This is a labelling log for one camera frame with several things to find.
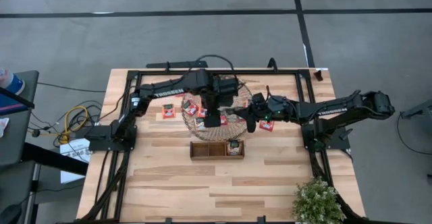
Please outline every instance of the wooden tabletop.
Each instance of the wooden tabletop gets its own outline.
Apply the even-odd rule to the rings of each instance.
[[[102,115],[114,109],[124,92],[127,71],[111,70]],[[179,77],[144,76],[142,83]],[[265,92],[269,85],[272,94],[298,100],[294,76],[238,77],[252,93]],[[323,71],[323,78],[321,82],[312,78],[317,102],[335,98],[328,71]],[[302,85],[307,94],[305,83]],[[272,132],[257,128],[253,134],[246,133],[242,136],[246,147],[243,160],[191,161],[189,143],[198,139],[184,125],[181,101],[174,96],[153,100],[147,114],[136,120],[138,139],[130,157],[120,221],[165,221],[166,217],[173,221],[256,221],[263,215],[268,221],[294,221],[291,211],[296,184],[312,177],[300,126],[275,122]],[[176,118],[162,119],[161,105],[167,103],[175,105]],[[118,117],[119,111],[104,118],[102,124]],[[340,150],[328,150],[327,154],[337,191],[356,213],[364,215],[351,160]],[[91,157],[77,218],[94,204],[104,155],[96,152]],[[105,189],[110,158],[111,153],[100,193]],[[111,195],[108,217],[113,216],[116,196]]]

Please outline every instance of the white paper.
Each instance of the white paper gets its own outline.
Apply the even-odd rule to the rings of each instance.
[[[60,145],[60,154],[63,156],[71,157],[73,159],[90,162],[90,152],[88,151],[88,145],[90,142],[86,139],[72,140],[69,144]],[[85,176],[70,173],[67,171],[60,171],[60,183],[67,184],[78,179],[82,179]]]

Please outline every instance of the table leg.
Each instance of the table leg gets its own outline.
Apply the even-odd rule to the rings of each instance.
[[[21,160],[35,161],[41,165],[55,167],[60,170],[80,175],[86,175],[88,167],[88,163],[63,156],[29,143],[24,143]]]

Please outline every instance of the yellow cable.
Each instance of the yellow cable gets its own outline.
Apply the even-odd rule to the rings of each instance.
[[[74,111],[74,110],[76,110],[76,109],[83,109],[84,110],[84,112],[86,112],[86,117],[85,117],[85,119],[80,123],[80,125],[78,125],[76,128],[74,128],[74,129],[70,129],[70,131],[68,130],[68,117],[69,117],[69,114],[72,112],[72,111]],[[77,106],[77,107],[73,107],[73,108],[71,108],[67,113],[66,113],[66,115],[65,115],[65,132],[62,132],[61,133],[61,136],[60,136],[60,139],[59,139],[59,142],[60,142],[60,144],[67,144],[67,143],[69,143],[69,133],[70,132],[75,132],[75,131],[77,131],[77,130],[79,130],[86,122],[87,122],[87,120],[88,120],[88,111],[87,111],[87,108],[86,107],[84,107],[84,106]]]

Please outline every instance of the red package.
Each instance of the red package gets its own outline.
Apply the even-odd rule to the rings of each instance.
[[[198,106],[196,106],[192,101],[188,100],[183,104],[183,110],[193,116],[198,111]]]
[[[259,123],[259,127],[261,129],[267,130],[267,131],[270,131],[270,132],[273,131],[273,126],[274,125],[275,125],[274,121],[265,121],[265,120],[263,120],[263,121],[260,121],[260,123]]]
[[[206,112],[207,112],[207,109],[200,107],[200,110],[198,111],[198,117],[205,117]]]
[[[221,125],[227,125],[228,124],[228,120],[226,116],[221,116]]]
[[[162,118],[172,118],[176,117],[176,108],[173,104],[163,105],[162,106]]]

